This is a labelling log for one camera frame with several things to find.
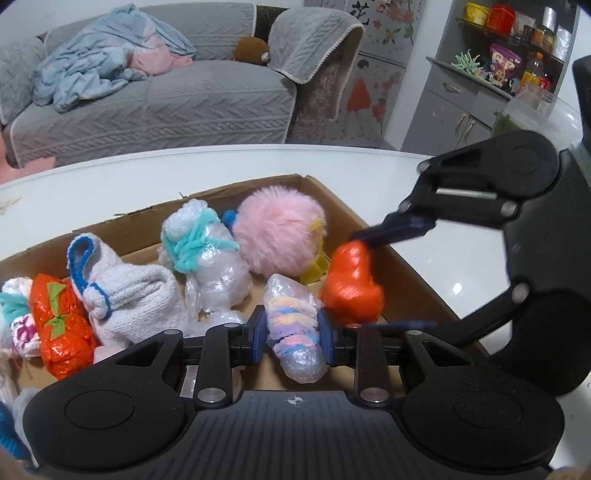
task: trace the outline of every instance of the shelf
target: shelf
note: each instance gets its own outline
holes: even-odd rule
[[[469,73],[462,72],[462,71],[458,70],[457,68],[455,68],[450,63],[446,63],[446,62],[441,61],[441,60],[436,60],[436,59],[434,59],[432,57],[426,57],[426,59],[428,61],[430,61],[431,63],[434,63],[435,65],[439,65],[441,68],[450,70],[453,73],[457,73],[458,75],[461,75],[462,77],[465,77],[467,79],[470,79],[473,82],[476,82],[479,85],[482,85],[483,87],[488,88],[492,92],[495,92],[497,95],[502,96],[505,100],[513,100],[513,96],[512,95],[510,95],[509,93],[503,92],[503,90],[501,90],[500,88],[495,87],[492,83],[489,83],[486,80],[482,80],[482,79],[480,79],[478,77],[474,77],[474,75],[470,75]]]
[[[560,64],[561,66],[564,65],[564,62],[562,60],[558,59],[557,57],[555,57],[554,55],[546,52],[545,50],[542,50],[539,47],[536,47],[535,45],[532,45],[529,42],[521,41],[521,39],[519,37],[514,37],[512,35],[502,35],[499,32],[491,30],[490,28],[486,28],[484,25],[479,25],[474,22],[469,22],[468,20],[464,20],[463,18],[456,18],[456,22],[461,27],[467,27],[467,28],[470,28],[471,30],[479,31],[487,37],[492,37],[494,39],[503,40],[503,41],[507,42],[510,46],[525,48],[529,52],[531,52],[532,54],[540,52],[544,56],[545,59],[550,59],[551,61],[554,61],[554,62]]]

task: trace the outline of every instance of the metal pin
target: metal pin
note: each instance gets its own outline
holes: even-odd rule
[[[197,398],[205,403],[217,403],[226,398],[226,392],[221,388],[204,388],[197,393]]]
[[[399,213],[406,213],[408,211],[408,209],[410,208],[411,203],[409,200],[403,200],[402,202],[400,202],[400,205],[398,205],[398,212]]]
[[[417,165],[417,172],[423,173],[425,170],[429,168],[431,163],[428,160],[423,160],[420,164]]]
[[[530,294],[530,286],[527,283],[519,283],[511,292],[511,300],[515,303],[523,303]]]
[[[383,388],[369,387],[361,391],[359,394],[365,401],[371,403],[382,403],[390,398],[390,394]]]
[[[517,204],[511,200],[507,200],[501,207],[501,215],[505,218],[511,218],[517,213]]]

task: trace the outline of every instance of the white wall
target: white wall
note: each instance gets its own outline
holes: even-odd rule
[[[16,0],[0,14],[0,44],[39,35],[53,27],[60,27],[84,18],[102,15],[108,13],[113,7],[128,3],[145,7],[189,2],[191,0]],[[278,7],[301,7],[304,5],[304,0],[265,0],[264,3]]]
[[[579,98],[577,97],[577,90],[574,87],[572,63],[576,59],[587,55],[591,55],[591,18],[585,12],[581,11],[568,71],[558,92],[558,98],[564,100],[577,111],[579,110]]]
[[[452,3],[453,0],[427,0],[425,5],[417,39],[384,134],[384,140],[396,150],[402,148],[431,69],[425,57],[435,57]]]

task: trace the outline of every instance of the pink fluffy ball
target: pink fluffy ball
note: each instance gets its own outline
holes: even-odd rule
[[[265,187],[238,207],[232,234],[251,271],[299,277],[316,256],[316,220],[324,210],[312,197],[282,186]]]

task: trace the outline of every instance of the plastic-wrapped toy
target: plastic-wrapped toy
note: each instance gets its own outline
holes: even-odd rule
[[[224,323],[246,323],[245,316],[237,310],[220,310],[207,315],[199,322],[193,322],[185,337],[201,337],[205,335],[211,327],[223,325]]]
[[[263,303],[269,342],[285,374],[298,383],[317,382],[328,367],[320,347],[314,294],[295,280],[274,274]]]
[[[10,324],[12,344],[18,356],[34,358],[41,355],[41,340],[29,308],[33,280],[17,277],[2,286],[0,306],[4,319]]]
[[[95,334],[69,281],[39,274],[29,298],[41,338],[41,359],[58,380],[92,365]]]
[[[335,250],[320,299],[341,325],[378,320],[384,291],[374,283],[371,256],[363,242],[348,242]]]
[[[190,317],[230,310],[249,294],[252,279],[238,244],[204,200],[192,199],[168,217],[160,236],[159,262],[187,276]]]

